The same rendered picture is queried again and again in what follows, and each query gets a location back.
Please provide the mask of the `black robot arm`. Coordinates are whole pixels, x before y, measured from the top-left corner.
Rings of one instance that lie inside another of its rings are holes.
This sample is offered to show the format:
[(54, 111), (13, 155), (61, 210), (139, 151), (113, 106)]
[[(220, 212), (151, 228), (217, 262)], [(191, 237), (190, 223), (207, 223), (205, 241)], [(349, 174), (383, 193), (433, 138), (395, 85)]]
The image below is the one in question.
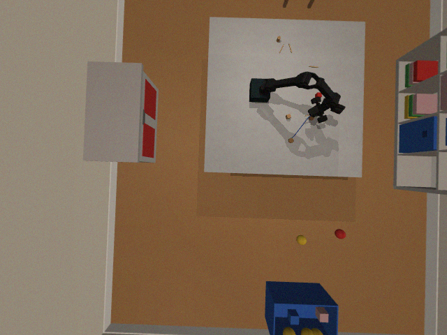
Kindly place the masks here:
[[(310, 79), (314, 78), (316, 84), (308, 85)], [(332, 112), (341, 114), (345, 109), (345, 106), (339, 104), (341, 96), (338, 93), (334, 93), (332, 89), (326, 84), (322, 77), (319, 77), (316, 73), (303, 72), (296, 77), (286, 78), (282, 80), (275, 80), (274, 78), (264, 79), (263, 84), (259, 87), (259, 95), (268, 95), (268, 92), (276, 91), (276, 88), (297, 86), (303, 89), (318, 89), (323, 96), (323, 102), (321, 108), (323, 110), (331, 109)], [(320, 112), (318, 105), (308, 110), (311, 117), (317, 116)]]

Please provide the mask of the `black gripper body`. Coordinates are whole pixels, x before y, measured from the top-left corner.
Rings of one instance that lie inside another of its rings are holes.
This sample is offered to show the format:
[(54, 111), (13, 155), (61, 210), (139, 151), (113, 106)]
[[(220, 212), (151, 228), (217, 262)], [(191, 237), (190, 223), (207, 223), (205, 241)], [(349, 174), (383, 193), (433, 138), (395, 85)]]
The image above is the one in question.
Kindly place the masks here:
[(316, 105), (318, 105), (318, 109), (320, 110), (320, 112), (318, 113), (318, 116), (319, 116), (319, 118), (317, 119), (318, 122), (321, 123), (321, 122), (327, 121), (328, 120), (327, 116), (326, 115), (323, 116), (325, 110), (323, 110), (321, 108), (321, 104), (319, 103), (319, 102), (321, 102), (321, 98), (319, 96), (315, 97), (315, 98), (311, 99), (311, 102), (312, 102), (312, 104), (315, 103)]

